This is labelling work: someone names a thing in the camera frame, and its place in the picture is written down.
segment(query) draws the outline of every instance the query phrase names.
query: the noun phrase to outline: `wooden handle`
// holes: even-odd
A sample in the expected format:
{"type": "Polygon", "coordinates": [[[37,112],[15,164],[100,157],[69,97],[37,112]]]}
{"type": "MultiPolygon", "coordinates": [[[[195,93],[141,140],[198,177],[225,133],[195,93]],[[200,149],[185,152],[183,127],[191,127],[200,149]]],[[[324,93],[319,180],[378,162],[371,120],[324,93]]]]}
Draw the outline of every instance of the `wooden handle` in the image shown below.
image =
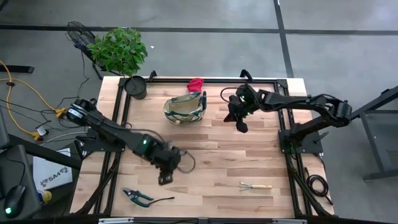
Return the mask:
{"type": "Polygon", "coordinates": [[[252,185],[251,187],[252,189],[266,189],[266,190],[272,189],[271,185],[252,185]]]}

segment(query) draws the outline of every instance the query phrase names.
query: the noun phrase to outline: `black pot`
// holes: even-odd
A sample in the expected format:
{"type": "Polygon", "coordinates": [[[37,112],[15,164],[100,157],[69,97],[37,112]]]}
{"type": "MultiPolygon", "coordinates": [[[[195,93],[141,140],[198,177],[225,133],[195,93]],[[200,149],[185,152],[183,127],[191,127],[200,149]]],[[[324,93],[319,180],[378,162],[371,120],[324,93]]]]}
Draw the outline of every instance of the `black pot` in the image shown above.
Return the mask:
{"type": "Polygon", "coordinates": [[[147,82],[140,76],[133,76],[124,83],[124,90],[137,100],[142,100],[147,96],[147,82]]]}

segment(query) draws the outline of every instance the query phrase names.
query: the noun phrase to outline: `wooden table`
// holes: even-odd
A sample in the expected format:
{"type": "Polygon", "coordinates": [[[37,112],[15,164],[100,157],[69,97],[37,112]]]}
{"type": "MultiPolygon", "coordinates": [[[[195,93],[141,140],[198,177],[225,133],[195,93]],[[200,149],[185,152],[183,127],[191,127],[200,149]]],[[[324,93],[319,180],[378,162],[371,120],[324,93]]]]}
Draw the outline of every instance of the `wooden table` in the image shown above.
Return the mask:
{"type": "MultiPolygon", "coordinates": [[[[287,82],[290,95],[307,94],[301,78],[288,78],[287,82]]],[[[109,119],[112,117],[118,83],[119,77],[104,77],[99,93],[98,110],[109,119]]],[[[163,106],[167,99],[186,94],[186,83],[148,84],[148,94],[144,100],[131,100],[127,121],[134,128],[152,129],[179,148],[188,149],[196,158],[197,167],[190,174],[176,170],[171,184],[159,186],[159,170],[126,150],[119,166],[113,217],[294,217],[285,157],[280,152],[277,140],[277,131],[280,129],[277,113],[257,111],[248,116],[245,119],[249,126],[246,134],[238,132],[234,123],[223,122],[228,107],[220,98],[220,91],[224,87],[238,85],[205,83],[203,90],[207,92],[208,107],[203,120],[182,126],[166,119],[163,106]],[[239,191],[239,182],[272,185],[273,188],[239,191]],[[155,199],[172,196],[175,199],[142,208],[129,201],[122,187],[139,190],[155,199]]],[[[274,91],[273,86],[268,84],[252,86],[274,91]]],[[[225,91],[225,97],[228,98],[232,93],[234,90],[225,91]]],[[[119,123],[125,94],[121,98],[119,123]]],[[[302,110],[294,110],[294,117],[299,123],[312,119],[309,111],[302,110]]],[[[81,208],[97,187],[103,157],[103,152],[95,152],[83,161],[71,212],[81,208]]],[[[317,157],[310,154],[303,154],[302,157],[304,166],[308,167],[311,174],[325,177],[317,157]]],[[[182,164],[188,166],[189,163],[189,158],[183,157],[182,164]]],[[[302,191],[298,190],[297,193],[300,208],[304,211],[302,191]]],[[[108,189],[105,189],[102,209],[107,194],[108,189]]],[[[333,213],[333,207],[325,198],[318,198],[318,201],[333,213]]]]}

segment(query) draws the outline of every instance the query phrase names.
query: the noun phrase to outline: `red cloth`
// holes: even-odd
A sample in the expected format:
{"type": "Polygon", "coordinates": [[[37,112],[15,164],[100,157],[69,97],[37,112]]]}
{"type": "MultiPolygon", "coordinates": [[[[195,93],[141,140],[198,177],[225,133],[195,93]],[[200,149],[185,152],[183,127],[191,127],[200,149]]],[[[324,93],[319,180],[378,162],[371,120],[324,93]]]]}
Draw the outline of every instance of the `red cloth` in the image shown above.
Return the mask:
{"type": "Polygon", "coordinates": [[[189,90],[189,92],[194,92],[194,91],[199,91],[201,92],[201,86],[203,86],[203,79],[201,78],[194,78],[193,80],[191,80],[188,85],[187,88],[189,90]]]}

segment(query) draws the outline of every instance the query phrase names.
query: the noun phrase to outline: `gray floor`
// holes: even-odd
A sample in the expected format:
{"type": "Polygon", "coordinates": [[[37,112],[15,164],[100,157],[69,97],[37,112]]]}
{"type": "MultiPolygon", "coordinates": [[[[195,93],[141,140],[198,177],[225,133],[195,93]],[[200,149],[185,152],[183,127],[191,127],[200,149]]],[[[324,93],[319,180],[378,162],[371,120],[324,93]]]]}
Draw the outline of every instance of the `gray floor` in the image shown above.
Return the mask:
{"type": "MultiPolygon", "coordinates": [[[[280,0],[280,6],[286,29],[398,30],[395,0],[280,0]]],[[[0,12],[0,23],[7,24],[65,25],[72,20],[87,26],[277,28],[272,0],[12,0],[0,12]]],[[[279,34],[145,32],[142,36],[149,58],[140,75],[156,70],[165,76],[236,77],[246,68],[254,77],[286,77],[279,34]]],[[[347,99],[356,109],[398,84],[397,36],[288,35],[287,43],[294,75],[305,79],[311,94],[329,93],[347,99]]],[[[80,52],[65,32],[2,30],[0,49],[0,60],[7,64],[36,68],[33,75],[14,77],[38,89],[51,105],[75,96],[84,80],[80,52]]],[[[101,82],[87,59],[85,74],[90,80],[81,96],[98,96],[101,82]]],[[[0,98],[5,99],[6,93],[7,88],[0,89],[0,98]]],[[[14,87],[11,101],[46,109],[23,85],[14,87]]],[[[43,120],[39,114],[12,108],[43,120]]],[[[4,114],[10,133],[30,139],[4,114]]],[[[15,117],[26,129],[37,125],[15,117]]],[[[50,125],[59,127],[52,116],[49,119],[50,125]]],[[[362,180],[377,171],[362,124],[354,121],[327,131],[322,144],[336,214],[397,223],[398,178],[362,180]]],[[[50,137],[59,134],[53,130],[50,137]]]]}

